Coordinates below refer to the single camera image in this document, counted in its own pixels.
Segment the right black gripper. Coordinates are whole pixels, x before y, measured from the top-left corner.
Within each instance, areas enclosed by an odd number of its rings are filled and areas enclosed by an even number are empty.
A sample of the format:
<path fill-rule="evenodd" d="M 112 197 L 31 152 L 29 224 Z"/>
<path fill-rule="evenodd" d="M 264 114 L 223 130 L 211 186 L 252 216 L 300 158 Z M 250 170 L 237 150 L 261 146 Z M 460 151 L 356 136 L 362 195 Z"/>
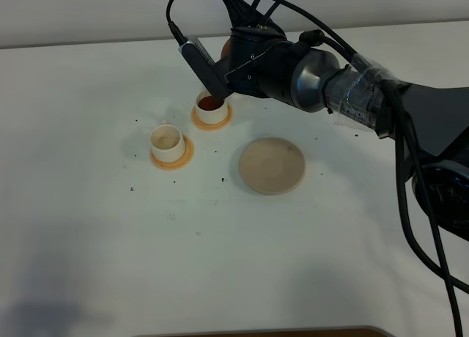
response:
<path fill-rule="evenodd" d="M 290 42 L 276 23 L 264 19 L 257 10 L 260 1 L 223 0 L 233 27 L 224 78 L 238 94 L 290 99 L 292 75 L 304 57 L 304 44 Z"/>

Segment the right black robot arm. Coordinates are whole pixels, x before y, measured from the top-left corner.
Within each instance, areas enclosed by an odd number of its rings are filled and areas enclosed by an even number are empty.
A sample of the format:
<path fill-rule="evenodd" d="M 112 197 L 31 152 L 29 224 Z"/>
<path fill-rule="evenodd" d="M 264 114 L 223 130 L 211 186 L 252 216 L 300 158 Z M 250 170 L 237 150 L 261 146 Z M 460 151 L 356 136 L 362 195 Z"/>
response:
<path fill-rule="evenodd" d="M 400 81 L 320 30 L 297 42 L 255 4 L 224 0 L 232 24 L 225 79 L 236 93 L 272 98 L 301 111 L 322 109 L 395 138 L 404 125 L 404 177 L 437 224 L 468 238 L 468 89 Z"/>

